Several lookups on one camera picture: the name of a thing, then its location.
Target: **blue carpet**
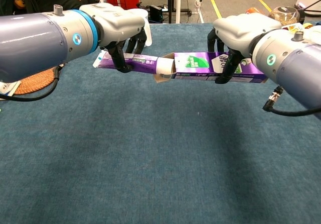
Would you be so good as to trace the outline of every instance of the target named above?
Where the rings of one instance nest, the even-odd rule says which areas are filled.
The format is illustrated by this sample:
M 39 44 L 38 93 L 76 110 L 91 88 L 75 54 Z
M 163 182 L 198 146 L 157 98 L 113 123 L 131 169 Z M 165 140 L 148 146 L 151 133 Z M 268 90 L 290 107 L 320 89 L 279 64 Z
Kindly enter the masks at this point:
M 211 27 L 152 25 L 144 54 L 206 51 Z M 98 52 L 49 97 L 0 102 L 0 223 L 319 223 L 320 122 L 264 112 L 271 81 L 156 84 Z

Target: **round rattan mat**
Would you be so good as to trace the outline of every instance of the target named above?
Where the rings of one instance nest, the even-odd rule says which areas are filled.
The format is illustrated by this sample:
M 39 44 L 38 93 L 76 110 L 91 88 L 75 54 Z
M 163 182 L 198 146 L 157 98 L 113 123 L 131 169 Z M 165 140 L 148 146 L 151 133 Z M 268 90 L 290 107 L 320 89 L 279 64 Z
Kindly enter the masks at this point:
M 23 94 L 39 91 L 49 86 L 53 81 L 54 81 L 54 71 L 53 71 L 53 68 L 51 68 L 46 71 L 39 72 L 35 75 L 22 79 L 21 84 L 15 91 L 15 94 L 23 95 Z

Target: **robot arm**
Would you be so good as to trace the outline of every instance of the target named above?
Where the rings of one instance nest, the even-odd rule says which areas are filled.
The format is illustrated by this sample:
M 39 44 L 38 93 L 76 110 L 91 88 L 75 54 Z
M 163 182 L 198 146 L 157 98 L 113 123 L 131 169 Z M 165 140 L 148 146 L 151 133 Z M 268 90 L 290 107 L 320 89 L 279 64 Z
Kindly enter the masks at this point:
M 141 53 L 146 35 L 145 21 L 131 11 L 108 3 L 85 5 L 80 10 L 1 17 L 0 81 L 14 82 L 38 72 L 106 49 L 121 72 L 130 72 L 125 64 L 123 46 L 130 39 L 127 52 Z
M 274 103 L 284 89 L 307 109 L 319 109 L 321 45 L 313 40 L 313 28 L 294 34 L 282 29 L 278 21 L 259 13 L 216 20 L 209 40 L 220 39 L 229 48 L 230 53 L 223 73 L 216 79 L 216 83 L 227 83 L 240 59 L 251 58 L 261 72 L 280 86 L 274 91 L 269 102 Z M 316 116 L 321 119 L 320 109 Z

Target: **blue ring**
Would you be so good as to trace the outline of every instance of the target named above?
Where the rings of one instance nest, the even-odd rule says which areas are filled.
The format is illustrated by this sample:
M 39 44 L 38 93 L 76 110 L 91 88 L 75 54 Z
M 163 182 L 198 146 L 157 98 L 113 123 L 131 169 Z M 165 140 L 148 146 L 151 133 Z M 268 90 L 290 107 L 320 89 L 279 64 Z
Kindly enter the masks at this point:
M 92 53 L 96 50 L 97 46 L 98 46 L 98 32 L 97 32 L 97 28 L 94 24 L 94 22 L 92 21 L 92 19 L 84 12 L 80 11 L 80 10 L 73 10 L 75 12 L 78 12 L 80 15 L 82 15 L 86 21 L 88 22 L 90 28 L 91 28 L 91 31 L 92 31 L 92 35 L 93 35 L 93 38 L 94 38 L 94 42 L 92 44 L 92 48 L 90 49 L 90 52 L 89 53 Z

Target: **black device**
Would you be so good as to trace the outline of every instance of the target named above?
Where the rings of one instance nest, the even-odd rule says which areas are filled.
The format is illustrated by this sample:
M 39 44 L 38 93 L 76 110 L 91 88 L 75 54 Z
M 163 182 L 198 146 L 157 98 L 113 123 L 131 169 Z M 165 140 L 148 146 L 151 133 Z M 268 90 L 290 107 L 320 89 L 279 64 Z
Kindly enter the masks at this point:
M 163 10 L 161 7 L 149 6 L 149 20 L 151 23 L 163 22 Z

